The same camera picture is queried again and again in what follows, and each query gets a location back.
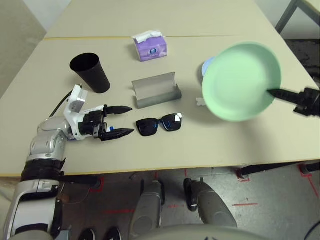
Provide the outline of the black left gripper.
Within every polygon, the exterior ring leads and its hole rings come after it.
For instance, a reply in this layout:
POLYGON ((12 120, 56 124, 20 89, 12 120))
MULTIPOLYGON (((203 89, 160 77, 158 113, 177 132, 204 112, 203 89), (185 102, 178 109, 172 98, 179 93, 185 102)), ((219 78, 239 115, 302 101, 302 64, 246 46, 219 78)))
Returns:
POLYGON ((79 123, 79 132, 82 136, 92 136, 95 139, 100 139, 102 142, 125 137, 135 130, 131 128, 119 128, 107 132, 107 124, 104 120, 107 115, 120 115, 132 110, 128 106, 107 106, 105 104, 103 111, 91 111, 84 115, 82 122, 79 123))

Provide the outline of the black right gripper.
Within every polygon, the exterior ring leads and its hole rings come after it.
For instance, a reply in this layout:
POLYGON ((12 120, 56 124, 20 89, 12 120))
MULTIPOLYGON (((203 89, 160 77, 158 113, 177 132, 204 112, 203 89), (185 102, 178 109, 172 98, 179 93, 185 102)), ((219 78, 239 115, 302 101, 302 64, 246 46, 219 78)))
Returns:
POLYGON ((285 89, 269 89, 268 93, 274 98, 286 101, 297 102, 296 108, 293 110, 297 114, 303 116, 320 116, 320 91, 306 87, 300 93, 288 91, 285 89))

